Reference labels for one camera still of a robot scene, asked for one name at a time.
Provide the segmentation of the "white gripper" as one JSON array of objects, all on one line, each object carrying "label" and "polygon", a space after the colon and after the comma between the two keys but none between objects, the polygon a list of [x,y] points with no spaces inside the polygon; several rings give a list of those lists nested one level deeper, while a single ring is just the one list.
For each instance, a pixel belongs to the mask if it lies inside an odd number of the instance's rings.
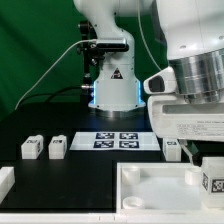
[{"label": "white gripper", "polygon": [[180,139],[191,164],[200,163],[200,153],[187,140],[224,142],[224,99],[188,104],[174,94],[153,95],[148,99],[148,113],[153,132],[159,138]]}]

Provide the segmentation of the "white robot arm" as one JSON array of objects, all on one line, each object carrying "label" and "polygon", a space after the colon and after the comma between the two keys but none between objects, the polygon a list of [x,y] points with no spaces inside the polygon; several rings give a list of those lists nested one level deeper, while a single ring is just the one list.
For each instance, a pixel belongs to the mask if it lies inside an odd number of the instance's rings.
[{"label": "white robot arm", "polygon": [[[224,142],[224,0],[73,2],[96,32],[93,51],[103,55],[90,108],[120,115],[146,107],[160,138]],[[115,22],[140,14],[154,15],[168,61],[142,84],[134,74],[134,38]]]}]

